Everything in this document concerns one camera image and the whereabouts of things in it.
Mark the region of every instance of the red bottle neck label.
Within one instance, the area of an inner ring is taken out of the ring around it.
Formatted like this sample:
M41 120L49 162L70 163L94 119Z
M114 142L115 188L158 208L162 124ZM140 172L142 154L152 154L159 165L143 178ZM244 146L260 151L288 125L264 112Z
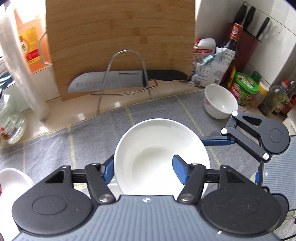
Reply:
M243 26L239 25L238 23L234 23L229 38L238 41L243 29Z

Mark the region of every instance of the knife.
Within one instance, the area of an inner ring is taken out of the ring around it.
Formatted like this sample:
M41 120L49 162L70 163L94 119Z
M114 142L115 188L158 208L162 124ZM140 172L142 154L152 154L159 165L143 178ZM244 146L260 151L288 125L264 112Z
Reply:
M249 27L249 25L251 24L251 22L253 20L255 10L256 10L256 8L254 6L251 6L250 10L248 11L248 14L246 16L246 19L245 19L244 25L243 25L244 30L246 32L248 32L248 27Z
M100 91L105 72L89 72L76 77L67 92ZM148 80L187 80L188 76L177 70L147 70ZM146 87L143 70L110 71L105 90Z
M239 25L241 25L244 20L244 17L246 16L247 9L247 2L244 1L241 7L239 8L237 14L235 15L233 23L238 23Z
M270 18L267 17L267 18L264 20L264 22L262 23L262 25L261 25L261 27L260 27L260 29L259 29L257 35L256 35L256 38L257 38L257 39L260 37L260 35L261 35L261 34L263 33L263 31L265 30L267 24L269 23L269 20L270 20Z

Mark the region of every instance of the orange bottle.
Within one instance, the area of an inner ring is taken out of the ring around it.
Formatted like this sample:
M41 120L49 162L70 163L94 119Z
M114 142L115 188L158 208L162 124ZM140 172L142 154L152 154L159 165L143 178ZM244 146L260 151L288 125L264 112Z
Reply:
M14 13L21 48L31 73L46 68L47 65L41 62L38 53L38 39L44 33L42 18L35 18L27 23L23 23L16 9L14 9ZM50 58L47 35L42 38L40 46L44 60L51 63L52 60Z

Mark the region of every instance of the yellow cap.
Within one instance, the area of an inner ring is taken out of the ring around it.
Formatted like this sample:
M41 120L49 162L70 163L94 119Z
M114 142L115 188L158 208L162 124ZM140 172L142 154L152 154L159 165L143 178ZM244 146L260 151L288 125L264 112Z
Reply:
M259 87L259 90L265 95L269 91L269 88L267 86L265 86L262 82L259 83L258 87Z

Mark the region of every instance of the large white bowl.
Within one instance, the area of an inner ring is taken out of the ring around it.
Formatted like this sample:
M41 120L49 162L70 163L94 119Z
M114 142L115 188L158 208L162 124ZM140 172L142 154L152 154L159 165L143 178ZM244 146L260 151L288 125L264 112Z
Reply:
M205 146L188 127L168 119L150 119L130 128L120 139L114 156L118 186L127 195L180 194L172 158L178 154L187 163L210 168Z
M11 241L20 232L12 218L13 203L27 190L34 186L34 182L25 173L15 169L6 168L0 171L0 233L5 241Z
M234 110L238 110L236 98L220 85L208 85L205 88L204 108L215 119L225 119Z

